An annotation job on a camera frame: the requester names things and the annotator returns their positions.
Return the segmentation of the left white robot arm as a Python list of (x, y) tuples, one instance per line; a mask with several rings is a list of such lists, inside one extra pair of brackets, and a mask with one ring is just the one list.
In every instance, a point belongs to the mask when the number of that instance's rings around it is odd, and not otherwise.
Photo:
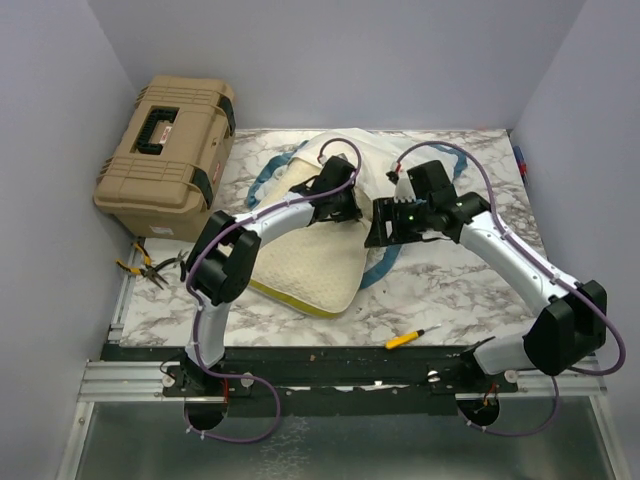
[(332, 156), (320, 173), (294, 187), (278, 203), (231, 216), (214, 213), (187, 261), (185, 288), (196, 302), (190, 340), (185, 348), (192, 363), (186, 382), (195, 392), (214, 392), (224, 379), (269, 383), (252, 374), (222, 373), (224, 334), (232, 303), (248, 287), (258, 253), (272, 241), (322, 221), (361, 217), (354, 193), (362, 158), (351, 164)]

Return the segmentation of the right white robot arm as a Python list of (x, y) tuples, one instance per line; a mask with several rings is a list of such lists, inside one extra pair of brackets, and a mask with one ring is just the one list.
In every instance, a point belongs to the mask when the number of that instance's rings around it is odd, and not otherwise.
[(604, 288), (596, 281), (581, 283), (553, 266), (508, 230), (481, 195), (458, 194), (439, 161), (411, 168), (397, 180), (394, 196), (374, 200), (365, 245), (420, 242), (428, 231), (485, 261), (535, 318), (523, 333), (472, 347), (459, 367), (467, 389), (481, 391), (507, 370), (537, 369), (555, 376), (604, 345)]

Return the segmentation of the white blue-trimmed pillowcase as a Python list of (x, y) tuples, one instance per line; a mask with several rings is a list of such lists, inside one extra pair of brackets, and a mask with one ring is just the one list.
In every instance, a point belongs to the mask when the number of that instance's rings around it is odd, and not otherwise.
[[(363, 154), (363, 166), (358, 176), (358, 185), (364, 187), (364, 192), (372, 199), (390, 196), (388, 187), (391, 183), (386, 180), (387, 164), (393, 168), (395, 159), (400, 154), (412, 146), (412, 140), (400, 137), (388, 137), (384, 139), (380, 134), (366, 130), (352, 128), (346, 130), (331, 130), (323, 132), (309, 140), (304, 140), (294, 147), (282, 147), (281, 152), (271, 158), (262, 168), (254, 182), (248, 190), (245, 204), (249, 209), (258, 208), (261, 202), (266, 200), (268, 194), (275, 193), (276, 186), (283, 182), (282, 177), (293, 168), (294, 159), (299, 159), (309, 163), (306, 166), (316, 166), (317, 153), (321, 145), (328, 139), (334, 137), (344, 137), (355, 143)], [(429, 147), (431, 151), (438, 151), (448, 155), (449, 159), (456, 158), (452, 167), (452, 180), (459, 179), (464, 170), (468, 167), (468, 157), (461, 151), (447, 147), (443, 141), (436, 141), (436, 145)], [(359, 290), (371, 287), (384, 276), (386, 276), (394, 266), (399, 256), (401, 247), (386, 247), (381, 258), (375, 263), (370, 263), (365, 267), (362, 274)]]

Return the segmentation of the cream yellow-edged pillow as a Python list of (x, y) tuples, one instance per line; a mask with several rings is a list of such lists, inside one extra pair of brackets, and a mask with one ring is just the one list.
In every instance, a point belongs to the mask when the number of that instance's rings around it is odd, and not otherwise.
[(260, 249), (250, 288), (305, 314), (334, 318), (353, 302), (367, 249), (372, 198), (358, 185), (357, 221), (317, 222), (287, 233)]

